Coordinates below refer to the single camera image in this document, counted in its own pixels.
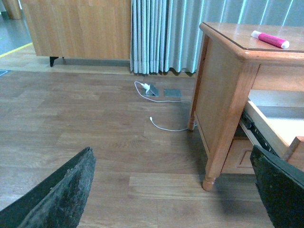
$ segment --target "curtain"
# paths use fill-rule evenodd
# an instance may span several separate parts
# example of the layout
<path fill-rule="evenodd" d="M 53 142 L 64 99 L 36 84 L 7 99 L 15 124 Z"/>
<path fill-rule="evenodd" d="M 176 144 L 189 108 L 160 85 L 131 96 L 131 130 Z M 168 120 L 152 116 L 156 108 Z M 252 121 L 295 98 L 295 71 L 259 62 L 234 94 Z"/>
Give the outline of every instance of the curtain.
<path fill-rule="evenodd" d="M 203 21 L 304 26 L 304 0 L 132 0 L 131 70 L 195 72 Z"/>

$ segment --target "drawer slide rail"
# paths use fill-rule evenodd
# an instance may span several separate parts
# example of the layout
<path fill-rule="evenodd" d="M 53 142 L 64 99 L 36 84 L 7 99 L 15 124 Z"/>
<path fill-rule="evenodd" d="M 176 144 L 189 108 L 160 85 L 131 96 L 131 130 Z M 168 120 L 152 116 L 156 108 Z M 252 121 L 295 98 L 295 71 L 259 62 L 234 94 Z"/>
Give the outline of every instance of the drawer slide rail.
<path fill-rule="evenodd" d="M 255 122 L 251 119 L 251 117 L 248 115 L 248 113 L 246 111 L 243 111 L 240 120 L 243 122 L 243 124 L 245 125 L 245 127 L 247 128 L 247 130 L 250 130 L 252 132 L 252 134 L 255 136 L 255 138 L 257 139 L 257 141 L 263 147 L 263 149 L 271 152 L 272 154 L 274 154 L 275 156 L 278 157 L 278 155 L 275 152 L 275 150 L 271 147 L 271 145 L 267 142 L 267 140 L 265 139 L 265 137 L 258 130 L 258 128 L 255 125 Z"/>

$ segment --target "desk top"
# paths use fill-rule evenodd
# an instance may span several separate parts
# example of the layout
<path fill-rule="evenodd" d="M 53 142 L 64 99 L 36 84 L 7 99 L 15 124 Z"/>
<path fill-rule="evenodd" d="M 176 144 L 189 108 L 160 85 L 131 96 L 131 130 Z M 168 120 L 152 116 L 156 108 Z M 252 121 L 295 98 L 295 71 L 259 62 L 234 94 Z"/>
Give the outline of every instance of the desk top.
<path fill-rule="evenodd" d="M 269 26 L 269 25 L 246 25 L 229 23 L 205 22 L 207 26 L 229 39 L 242 49 L 259 51 L 285 51 L 304 53 L 304 28 Z M 251 37 L 251 33 L 256 30 L 269 35 L 288 40 L 290 47 L 281 49 L 268 43 Z"/>
<path fill-rule="evenodd" d="M 226 47 L 244 62 L 304 63 L 304 28 L 203 22 L 200 29 L 211 39 Z M 281 49 L 251 37 L 254 31 L 264 32 L 290 43 Z"/>

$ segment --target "charging cable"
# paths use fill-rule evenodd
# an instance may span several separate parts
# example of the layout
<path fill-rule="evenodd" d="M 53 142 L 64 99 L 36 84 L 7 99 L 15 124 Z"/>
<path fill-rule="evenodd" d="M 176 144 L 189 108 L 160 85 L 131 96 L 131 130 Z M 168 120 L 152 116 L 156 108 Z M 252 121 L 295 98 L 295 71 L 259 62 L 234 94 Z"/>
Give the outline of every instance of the charging cable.
<path fill-rule="evenodd" d="M 149 101 L 158 102 L 158 103 L 160 103 L 160 102 L 175 102 L 175 103 L 181 102 L 181 101 L 155 101 L 155 100 L 152 100 L 152 99 L 150 99 L 150 98 L 147 98 L 147 97 L 143 96 L 143 95 L 139 92 L 136 83 L 140 84 L 145 90 L 149 90 L 149 89 L 150 89 L 150 86 L 149 86 L 148 84 L 146 84 L 146 83 L 143 84 L 143 83 L 140 83 L 140 82 L 137 82 L 137 81 L 134 82 L 134 85 L 135 85 L 135 88 L 136 88 L 138 94 L 139 94 L 140 96 L 142 96 L 143 98 L 149 100 Z"/>
<path fill-rule="evenodd" d="M 153 119 L 152 119 L 151 116 L 150 116 L 150 120 L 151 120 L 152 124 L 153 124 L 155 127 L 157 127 L 158 129 L 161 129 L 161 130 L 165 130 L 165 131 L 169 131 L 169 132 L 182 132 L 182 131 L 188 130 L 188 128 L 181 129 L 181 130 L 170 130 L 170 129 L 162 128 L 162 127 L 157 126 L 157 125 L 153 122 Z"/>
<path fill-rule="evenodd" d="M 146 84 L 146 83 L 143 84 L 143 83 L 140 83 L 140 82 L 138 82 L 138 81 L 135 81 L 135 82 L 134 82 L 134 85 L 135 85 L 135 88 L 136 88 L 138 94 L 139 94 L 141 97 L 143 97 L 143 98 L 145 98 L 145 99 L 147 99 L 147 100 L 149 100 L 149 101 L 158 102 L 158 103 L 160 103 L 160 102 L 175 102 L 175 103 L 180 103 L 180 102 L 182 102 L 182 101 L 155 101 L 155 100 L 152 100 L 152 99 L 150 99 L 150 98 L 147 98 L 147 97 L 143 96 L 143 95 L 139 92 L 136 83 L 140 84 L 146 91 L 148 91 L 148 90 L 150 89 L 150 85 L 148 85 L 148 84 Z M 150 117 L 150 120 L 151 120 L 152 124 L 153 124 L 155 127 L 157 127 L 158 129 L 161 129 L 161 130 L 165 130 L 165 131 L 169 131 L 169 132 L 182 132 L 182 131 L 188 130 L 188 128 L 184 128 L 184 129 L 181 129 L 181 130 L 170 130 L 170 129 L 162 128 L 162 127 L 157 126 L 157 125 L 153 122 L 152 117 Z"/>

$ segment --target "white cap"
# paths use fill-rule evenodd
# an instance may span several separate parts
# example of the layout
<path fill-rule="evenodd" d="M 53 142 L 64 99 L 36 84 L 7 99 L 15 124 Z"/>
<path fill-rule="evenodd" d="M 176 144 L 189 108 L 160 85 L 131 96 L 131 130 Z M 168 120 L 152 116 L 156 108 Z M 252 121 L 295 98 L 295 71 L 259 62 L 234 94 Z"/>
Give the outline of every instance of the white cap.
<path fill-rule="evenodd" d="M 289 42 L 286 40 L 282 45 L 281 48 L 286 49 L 289 48 Z"/>
<path fill-rule="evenodd" d="M 253 38 L 256 38 L 256 39 L 258 39 L 258 36 L 261 34 L 261 32 L 258 32 L 258 31 L 253 31 L 252 33 L 251 33 L 251 36 L 253 37 Z"/>

